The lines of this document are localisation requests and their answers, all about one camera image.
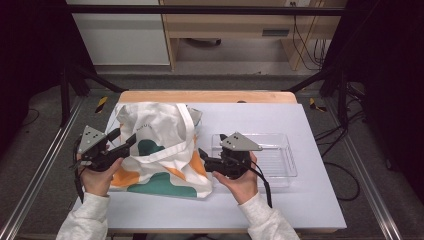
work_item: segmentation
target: cloth bag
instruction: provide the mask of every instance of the cloth bag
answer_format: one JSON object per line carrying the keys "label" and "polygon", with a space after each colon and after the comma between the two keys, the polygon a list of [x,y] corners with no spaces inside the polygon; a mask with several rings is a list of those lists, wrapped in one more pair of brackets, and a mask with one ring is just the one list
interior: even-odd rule
{"label": "cloth bag", "polygon": [[185,104],[140,102],[115,111],[121,142],[134,133],[137,142],[113,176],[111,190],[195,198],[212,192]]}

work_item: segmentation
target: table surface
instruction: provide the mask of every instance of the table surface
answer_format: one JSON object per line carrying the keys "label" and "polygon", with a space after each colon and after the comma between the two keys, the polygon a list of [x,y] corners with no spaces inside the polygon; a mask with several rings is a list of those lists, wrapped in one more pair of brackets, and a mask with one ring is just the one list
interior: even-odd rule
{"label": "table surface", "polygon": [[[235,103],[240,100],[248,103]],[[203,111],[197,145],[209,154],[211,136],[217,133],[284,133],[298,174],[291,179],[289,187],[272,189],[274,208],[298,232],[334,232],[346,228],[305,112],[292,93],[128,91],[122,93],[118,104],[141,101],[184,102]],[[117,124],[112,114],[107,128]],[[205,199],[127,192],[110,192],[110,195],[110,232],[245,233],[248,227],[237,202],[225,188],[213,191]]]}

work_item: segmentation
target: aluminum rail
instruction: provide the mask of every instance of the aluminum rail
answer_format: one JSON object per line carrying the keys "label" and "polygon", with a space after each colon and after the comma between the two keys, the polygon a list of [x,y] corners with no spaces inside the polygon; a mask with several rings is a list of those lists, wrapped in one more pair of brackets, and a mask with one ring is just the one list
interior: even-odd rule
{"label": "aluminum rail", "polygon": [[219,15],[296,15],[357,16],[364,10],[311,7],[193,6],[193,5],[46,5],[46,10],[96,14],[219,14]]}
{"label": "aluminum rail", "polygon": [[[335,114],[336,107],[334,101],[326,99],[325,102],[326,105],[329,106],[333,120],[337,124],[338,118]],[[374,215],[385,238],[387,240],[401,240],[402,236],[396,226],[396,223],[394,222],[389,209],[387,208],[377,189],[377,186],[375,185],[361,157],[359,156],[359,153],[356,150],[355,145],[349,136],[349,133],[343,138],[343,142],[348,154],[350,155],[350,162],[353,169],[355,170],[356,175],[358,176],[362,190],[370,204],[371,209],[374,212]]]}
{"label": "aluminum rail", "polygon": [[28,211],[30,210],[47,174],[53,165],[57,154],[59,153],[63,142],[68,136],[69,130],[75,122],[76,117],[81,109],[84,102],[84,97],[77,97],[76,101],[71,109],[71,116],[65,126],[59,128],[53,142],[51,143],[47,153],[44,155],[43,160],[40,163],[36,173],[34,174],[31,182],[25,190],[25,193],[21,197],[18,205],[15,207],[12,215],[7,220],[6,224],[0,230],[0,239],[9,240],[14,239],[19,231],[23,221],[25,220]]}

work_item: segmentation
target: transparent container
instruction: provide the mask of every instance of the transparent container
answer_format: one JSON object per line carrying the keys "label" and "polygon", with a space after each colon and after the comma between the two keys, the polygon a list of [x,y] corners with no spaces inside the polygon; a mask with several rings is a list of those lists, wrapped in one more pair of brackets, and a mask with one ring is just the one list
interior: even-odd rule
{"label": "transparent container", "polygon": [[[262,147],[262,151],[253,153],[258,158],[257,164],[271,189],[275,192],[275,190],[289,187],[292,179],[297,176],[297,170],[287,136],[282,133],[241,134]],[[220,142],[219,134],[212,136],[212,157],[214,158],[220,158],[222,151]],[[263,181],[259,177],[258,188],[261,192],[265,191]]]}

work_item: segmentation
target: person's arm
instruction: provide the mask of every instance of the person's arm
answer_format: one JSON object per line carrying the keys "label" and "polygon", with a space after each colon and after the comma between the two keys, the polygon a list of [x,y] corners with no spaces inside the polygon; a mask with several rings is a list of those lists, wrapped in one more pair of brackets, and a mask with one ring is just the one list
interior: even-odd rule
{"label": "person's arm", "polygon": [[66,217],[56,239],[105,239],[109,197],[84,193],[84,203]]}
{"label": "person's arm", "polygon": [[[254,163],[257,158],[250,157]],[[253,240],[292,240],[299,239],[294,229],[277,209],[272,209],[258,191],[257,176],[247,171],[241,177],[231,180],[218,172],[213,172],[218,181],[225,185],[239,203],[239,208],[249,221],[250,237]]]}
{"label": "person's arm", "polygon": [[104,172],[84,169],[81,180],[85,188],[81,207],[71,211],[63,222],[56,239],[105,239],[107,234],[106,213],[109,205],[107,192],[113,174],[124,159],[120,158]]}
{"label": "person's arm", "polygon": [[260,193],[239,205],[249,221],[250,237],[256,239],[294,240],[298,235],[277,209],[270,208]]}

